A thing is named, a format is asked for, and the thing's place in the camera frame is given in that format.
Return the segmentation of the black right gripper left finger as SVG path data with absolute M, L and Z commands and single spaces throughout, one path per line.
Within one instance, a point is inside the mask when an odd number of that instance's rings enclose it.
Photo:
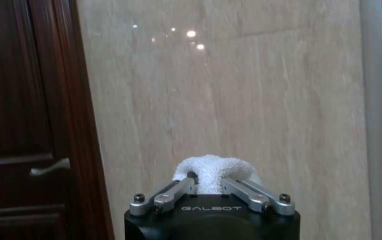
M 136 193 L 128 205 L 130 214 L 132 216 L 146 216 L 150 212 L 170 212 L 175 208 L 176 201 L 184 195 L 196 194 L 198 183 L 199 177 L 194 171 L 190 171 L 183 180 L 174 180 L 148 194 Z

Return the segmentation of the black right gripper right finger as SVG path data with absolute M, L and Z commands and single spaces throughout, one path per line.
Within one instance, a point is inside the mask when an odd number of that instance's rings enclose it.
M 223 178 L 220 181 L 222 193 L 235 195 L 251 211 L 269 214 L 274 211 L 278 215 L 295 214 L 295 202 L 287 193 L 270 191 L 251 180 L 235 180 Z

